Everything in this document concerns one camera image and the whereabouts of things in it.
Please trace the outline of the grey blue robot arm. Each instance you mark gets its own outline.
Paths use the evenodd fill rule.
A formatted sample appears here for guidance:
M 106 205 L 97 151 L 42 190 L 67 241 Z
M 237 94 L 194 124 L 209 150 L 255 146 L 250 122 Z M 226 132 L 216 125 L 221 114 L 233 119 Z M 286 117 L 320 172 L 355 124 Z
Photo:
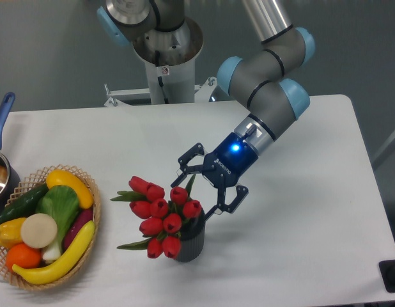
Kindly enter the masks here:
M 248 110 L 247 117 L 212 152 L 196 144 L 178 162 L 177 183 L 203 175 L 217 190 L 211 214 L 232 213 L 247 196 L 239 178 L 309 107 L 306 90 L 286 74 L 306 64 L 315 42 L 295 28 L 279 1 L 244 1 L 262 50 L 251 59 L 228 58 L 218 87 Z M 203 33 L 185 15 L 183 1 L 105 1 L 97 10 L 104 31 L 131 45 L 144 62 L 152 104 L 195 102 L 195 60 Z

